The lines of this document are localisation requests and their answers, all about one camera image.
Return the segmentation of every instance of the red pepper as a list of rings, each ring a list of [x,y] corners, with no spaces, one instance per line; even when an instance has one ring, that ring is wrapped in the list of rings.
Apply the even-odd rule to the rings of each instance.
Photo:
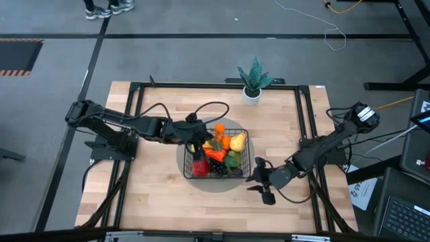
[[[211,151],[211,150],[204,150],[205,156],[209,158],[213,158],[216,161],[224,162],[224,157],[226,156],[226,151]]]
[[[194,162],[191,169],[196,177],[204,177],[209,173],[209,163],[205,160]]]

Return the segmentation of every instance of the potted plant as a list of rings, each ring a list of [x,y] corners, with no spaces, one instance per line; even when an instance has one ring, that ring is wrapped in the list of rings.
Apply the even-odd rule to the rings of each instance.
[[[273,77],[267,76],[269,73],[261,74],[263,67],[258,63],[257,57],[254,58],[249,75],[245,74],[241,67],[237,67],[239,75],[245,86],[243,87],[243,101],[248,105],[255,105],[261,97],[261,89],[270,85]]]

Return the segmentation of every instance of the black wire basket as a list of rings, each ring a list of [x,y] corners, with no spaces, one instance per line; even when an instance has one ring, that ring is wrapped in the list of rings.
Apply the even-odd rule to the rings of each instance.
[[[214,136],[216,136],[215,132],[213,129],[208,129],[208,132],[210,132],[211,134],[213,134]],[[246,179],[251,175],[251,156],[249,154],[249,135],[248,135],[248,131],[242,129],[242,128],[227,128],[224,133],[222,134],[223,136],[229,136],[234,137],[240,133],[245,133],[245,135],[247,136],[245,139],[245,149],[243,149],[243,151],[241,151],[241,164],[239,165],[239,167],[237,168],[232,168],[231,172],[227,172],[227,169],[225,167],[225,165],[221,162],[218,161],[214,161],[213,159],[209,158],[209,157],[205,157],[205,160],[210,164],[210,172],[204,176],[204,177],[198,177],[195,176],[193,171],[192,171],[192,167],[194,165],[194,158],[193,158],[193,154],[188,151],[191,150],[191,145],[188,146],[189,149],[184,149],[184,154],[183,154],[183,176],[187,179]],[[213,169],[215,169],[215,167],[217,168],[218,173],[214,172]],[[222,175],[220,174],[220,168],[221,169],[225,169],[226,172],[222,173]],[[242,171],[241,174],[236,173],[235,169],[240,169]]]

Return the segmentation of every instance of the keyboard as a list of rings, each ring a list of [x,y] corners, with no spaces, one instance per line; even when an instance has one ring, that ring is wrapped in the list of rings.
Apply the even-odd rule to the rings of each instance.
[[[406,239],[430,242],[429,210],[394,196],[388,199],[383,227]]]

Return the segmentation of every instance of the table leg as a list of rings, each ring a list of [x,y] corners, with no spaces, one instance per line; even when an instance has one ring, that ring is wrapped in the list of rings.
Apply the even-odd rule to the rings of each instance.
[[[26,158],[26,156],[0,148],[0,158],[4,158],[4,159],[9,158],[9,159],[14,159],[16,161],[23,161]]]
[[[381,161],[376,164],[369,165],[367,167],[347,173],[348,185],[356,184],[358,182],[362,182],[367,179],[381,176],[384,174],[385,168],[387,167],[400,169],[400,155],[391,157],[385,161]]]

